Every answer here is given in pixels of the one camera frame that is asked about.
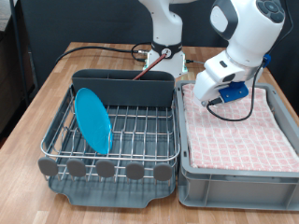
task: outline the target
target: gray storage box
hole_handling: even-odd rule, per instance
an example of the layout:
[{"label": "gray storage box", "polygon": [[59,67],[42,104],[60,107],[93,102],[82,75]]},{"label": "gray storage box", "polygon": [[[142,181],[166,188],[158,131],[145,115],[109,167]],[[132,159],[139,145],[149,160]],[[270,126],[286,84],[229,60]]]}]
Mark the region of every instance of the gray storage box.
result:
[{"label": "gray storage box", "polygon": [[[182,87],[194,81],[180,81],[176,91],[180,131],[179,200],[186,206],[299,211],[299,173],[233,171],[192,168],[190,166]],[[274,88],[266,89],[267,102],[275,119],[297,154],[299,130]]]}]

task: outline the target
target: metal wire grid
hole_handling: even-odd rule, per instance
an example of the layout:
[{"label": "metal wire grid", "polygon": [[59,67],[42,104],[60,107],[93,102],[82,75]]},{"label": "metal wire grid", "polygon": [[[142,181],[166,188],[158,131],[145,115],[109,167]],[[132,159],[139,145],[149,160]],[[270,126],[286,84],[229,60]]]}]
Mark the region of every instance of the metal wire grid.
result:
[{"label": "metal wire grid", "polygon": [[101,155],[88,146],[80,133],[72,97],[61,123],[63,128],[56,131],[46,151],[42,144],[42,151],[46,156],[56,159],[60,180],[69,175],[66,162],[72,158],[82,159],[85,163],[86,181],[98,176],[94,169],[98,160],[110,160],[114,163],[115,182],[119,177],[126,177],[125,167],[131,161],[143,164],[144,178],[153,178],[153,168],[159,162],[175,167],[179,151],[174,132],[174,112],[171,108],[108,106],[107,113],[112,124],[113,145],[107,155]]}]

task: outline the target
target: black wall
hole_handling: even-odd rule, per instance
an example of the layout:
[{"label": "black wall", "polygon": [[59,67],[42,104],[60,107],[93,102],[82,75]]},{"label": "black wall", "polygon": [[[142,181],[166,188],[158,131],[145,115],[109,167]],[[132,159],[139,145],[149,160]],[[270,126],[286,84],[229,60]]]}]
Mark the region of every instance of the black wall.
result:
[{"label": "black wall", "polygon": [[[295,27],[273,52],[269,69],[298,113],[299,1],[288,2]],[[200,0],[171,6],[184,22],[184,46],[227,46],[209,24],[213,3],[214,0]],[[55,59],[72,41],[123,44],[151,41],[150,14],[137,0],[21,0],[21,4],[39,86],[53,69]],[[286,21],[282,34],[289,26]]]}]

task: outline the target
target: black cable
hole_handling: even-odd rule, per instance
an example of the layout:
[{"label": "black cable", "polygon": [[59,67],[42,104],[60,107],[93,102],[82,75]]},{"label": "black cable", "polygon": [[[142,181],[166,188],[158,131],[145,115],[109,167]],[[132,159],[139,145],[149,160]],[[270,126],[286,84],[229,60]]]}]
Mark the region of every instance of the black cable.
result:
[{"label": "black cable", "polygon": [[274,49],[278,44],[280,44],[280,42],[281,42],[282,40],[284,40],[284,39],[291,33],[291,31],[292,31],[292,29],[293,29],[292,15],[291,15],[291,12],[290,12],[290,9],[289,9],[288,1],[287,1],[287,0],[284,0],[284,2],[285,2],[285,5],[286,5],[286,9],[287,9],[286,11],[287,11],[287,13],[288,13],[289,21],[290,21],[290,23],[291,23],[291,28],[290,28],[290,30],[288,31],[287,34],[285,34],[283,37],[280,38],[279,41],[277,41],[277,42],[275,43],[275,45],[269,50],[268,54],[271,54],[272,51],[273,51],[273,49]]},{"label": "black cable", "polygon": [[254,107],[254,91],[255,91],[255,82],[256,82],[256,78],[257,76],[259,75],[260,73],[260,70],[261,68],[264,66],[264,62],[262,62],[262,64],[259,66],[258,70],[256,71],[255,75],[254,75],[254,79],[253,79],[253,85],[252,85],[252,95],[251,95],[251,108],[250,108],[250,112],[247,116],[245,116],[244,118],[242,119],[226,119],[226,118],[223,118],[221,116],[219,116],[218,114],[215,114],[209,107],[211,105],[213,105],[211,102],[208,102],[207,106],[206,106],[206,109],[208,110],[208,112],[210,112],[212,115],[214,115],[216,118],[218,119],[222,119],[222,120],[225,120],[225,121],[243,121],[245,119],[248,119],[252,112],[253,112],[253,107]]},{"label": "black cable", "polygon": [[144,62],[146,61],[145,59],[138,59],[138,58],[136,58],[135,55],[134,55],[134,53],[136,53],[136,51],[137,51],[137,53],[138,53],[138,50],[135,50],[135,48],[137,48],[137,47],[140,46],[140,45],[151,45],[151,42],[145,42],[145,43],[139,43],[139,44],[136,44],[136,45],[133,46],[132,49],[131,49],[131,55],[132,55],[132,57],[133,57],[136,61],[144,63]]},{"label": "black cable", "polygon": [[203,62],[199,62],[199,61],[195,61],[195,60],[186,60],[186,63],[202,63],[204,64]]},{"label": "black cable", "polygon": [[132,53],[132,49],[112,49],[112,48],[101,47],[101,46],[85,46],[85,47],[80,47],[80,48],[71,49],[71,50],[67,51],[66,53],[59,56],[59,58],[56,60],[55,64],[57,64],[65,55],[70,54],[77,50],[81,50],[81,49],[106,49],[106,50],[116,51],[116,52],[120,52],[120,53]]}]

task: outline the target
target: checkered towel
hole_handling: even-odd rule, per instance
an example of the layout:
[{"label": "checkered towel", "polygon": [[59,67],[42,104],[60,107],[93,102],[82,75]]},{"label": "checkered towel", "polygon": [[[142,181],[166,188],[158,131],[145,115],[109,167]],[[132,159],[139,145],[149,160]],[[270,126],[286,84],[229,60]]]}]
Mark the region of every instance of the checkered towel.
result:
[{"label": "checkered towel", "polygon": [[[278,127],[266,102],[266,92],[255,90],[252,116],[242,122],[227,122],[193,102],[193,84],[183,86],[183,101],[191,166],[227,170],[299,172],[299,158]],[[251,90],[245,99],[213,111],[228,119],[241,119],[251,105]]]}]

